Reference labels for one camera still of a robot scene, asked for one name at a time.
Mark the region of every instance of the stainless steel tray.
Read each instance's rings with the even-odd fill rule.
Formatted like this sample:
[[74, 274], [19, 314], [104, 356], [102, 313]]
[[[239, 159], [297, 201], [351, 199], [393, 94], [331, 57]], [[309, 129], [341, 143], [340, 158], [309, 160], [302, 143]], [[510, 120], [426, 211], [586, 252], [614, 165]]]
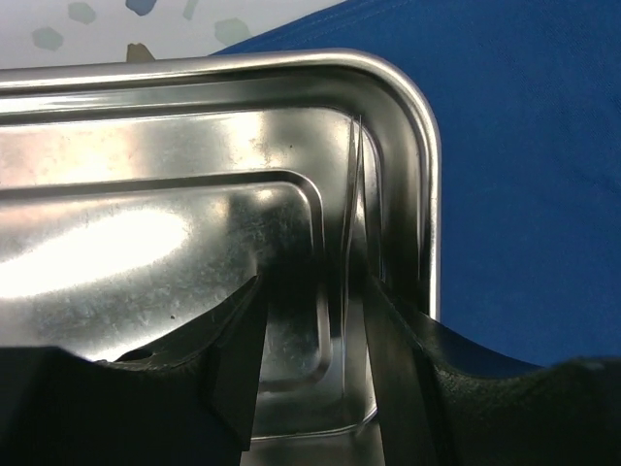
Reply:
[[271, 309], [255, 436], [357, 428], [352, 155], [372, 263], [438, 318], [439, 152], [418, 89], [353, 51], [2, 72], [0, 345], [115, 359], [277, 263], [324, 279]]

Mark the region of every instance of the white patterned surface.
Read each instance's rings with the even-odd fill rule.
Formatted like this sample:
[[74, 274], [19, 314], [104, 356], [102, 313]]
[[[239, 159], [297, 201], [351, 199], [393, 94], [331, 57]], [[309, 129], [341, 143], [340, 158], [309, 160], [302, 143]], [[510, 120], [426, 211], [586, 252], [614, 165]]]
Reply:
[[130, 44], [156, 59], [205, 56], [341, 1], [4, 0], [0, 68], [125, 61]]

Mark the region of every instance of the blue cloth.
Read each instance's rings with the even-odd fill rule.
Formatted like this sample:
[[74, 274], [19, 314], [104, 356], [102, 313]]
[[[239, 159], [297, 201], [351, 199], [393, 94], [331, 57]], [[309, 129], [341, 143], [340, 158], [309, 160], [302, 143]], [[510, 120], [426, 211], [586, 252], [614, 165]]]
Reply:
[[350, 1], [226, 52], [347, 47], [442, 139], [442, 321], [538, 364], [621, 355], [621, 2]]

